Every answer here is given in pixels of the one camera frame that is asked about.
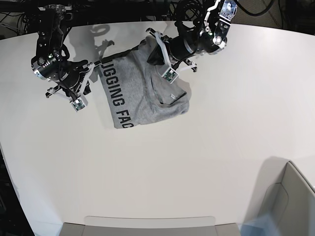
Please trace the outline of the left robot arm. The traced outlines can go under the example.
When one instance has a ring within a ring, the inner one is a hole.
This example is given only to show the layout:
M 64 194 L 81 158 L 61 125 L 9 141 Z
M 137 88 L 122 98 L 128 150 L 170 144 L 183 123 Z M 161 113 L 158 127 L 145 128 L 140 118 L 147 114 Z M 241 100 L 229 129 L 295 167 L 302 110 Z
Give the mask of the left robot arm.
M 173 68 L 200 53 L 216 54 L 227 43 L 231 20 L 237 11 L 236 0 L 183 0 L 173 16 L 178 36 L 161 40 Z

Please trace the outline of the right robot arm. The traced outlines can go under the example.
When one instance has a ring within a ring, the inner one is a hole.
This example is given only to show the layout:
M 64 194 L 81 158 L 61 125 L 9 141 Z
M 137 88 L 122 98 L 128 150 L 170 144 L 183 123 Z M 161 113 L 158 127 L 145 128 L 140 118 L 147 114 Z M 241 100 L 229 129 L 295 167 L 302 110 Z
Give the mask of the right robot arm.
M 43 0 L 38 4 L 35 29 L 38 33 L 35 56 L 31 59 L 33 73 L 57 85 L 49 88 L 46 97 L 62 90 L 66 97 L 76 99 L 91 92 L 87 74 L 88 61 L 70 61 L 64 44 L 71 30 L 73 0 Z

